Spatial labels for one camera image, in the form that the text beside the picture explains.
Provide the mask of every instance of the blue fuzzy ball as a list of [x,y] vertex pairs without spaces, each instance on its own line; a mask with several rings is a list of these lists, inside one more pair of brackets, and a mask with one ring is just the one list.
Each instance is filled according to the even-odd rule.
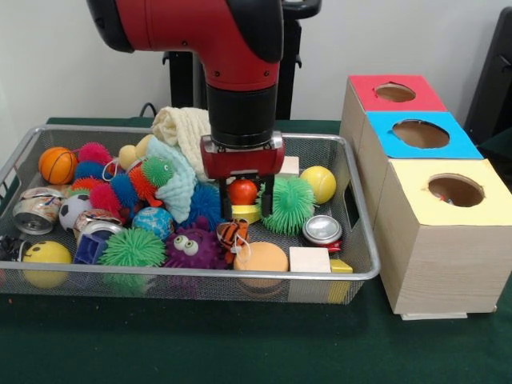
[[[103,180],[103,166],[96,162],[80,162],[74,172],[74,179],[79,178],[96,178],[97,180]],[[111,178],[112,175],[109,172],[105,172],[106,178]]]
[[137,191],[127,174],[118,174],[110,180],[110,186],[114,190],[122,206],[130,208],[130,217],[134,216],[134,208],[138,203]]
[[197,184],[190,203],[189,218],[182,223],[182,227],[192,226],[199,216],[208,219],[210,230],[215,230],[217,225],[224,222],[221,218],[221,201],[217,187],[211,184]]

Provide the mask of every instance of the red box lid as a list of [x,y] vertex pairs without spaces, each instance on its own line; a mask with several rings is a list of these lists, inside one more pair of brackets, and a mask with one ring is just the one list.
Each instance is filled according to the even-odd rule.
[[349,76],[365,111],[446,112],[446,107],[420,75],[382,74]]

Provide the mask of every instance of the yellow smiley face ball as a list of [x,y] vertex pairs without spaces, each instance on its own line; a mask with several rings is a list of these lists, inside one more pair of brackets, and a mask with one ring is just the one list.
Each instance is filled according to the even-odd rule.
[[[58,242],[38,242],[25,252],[24,262],[48,262],[71,264],[71,254]],[[23,270],[25,280],[37,288],[51,289],[60,286],[67,279],[65,271]]]

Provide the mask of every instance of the orange ball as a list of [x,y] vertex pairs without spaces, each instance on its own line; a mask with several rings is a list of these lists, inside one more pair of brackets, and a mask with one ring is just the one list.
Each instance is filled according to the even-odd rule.
[[62,146],[45,150],[39,158],[39,172],[50,184],[67,184],[73,180],[78,160],[73,152]]

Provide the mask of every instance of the light blue cloth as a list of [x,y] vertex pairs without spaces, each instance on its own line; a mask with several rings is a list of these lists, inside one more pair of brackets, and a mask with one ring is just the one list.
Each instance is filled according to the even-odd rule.
[[168,146],[156,137],[150,139],[146,156],[157,156],[171,160],[173,163],[174,176],[167,184],[158,188],[155,197],[166,204],[166,208],[173,215],[174,220],[181,224],[189,217],[190,202],[198,182],[194,169],[179,149]]

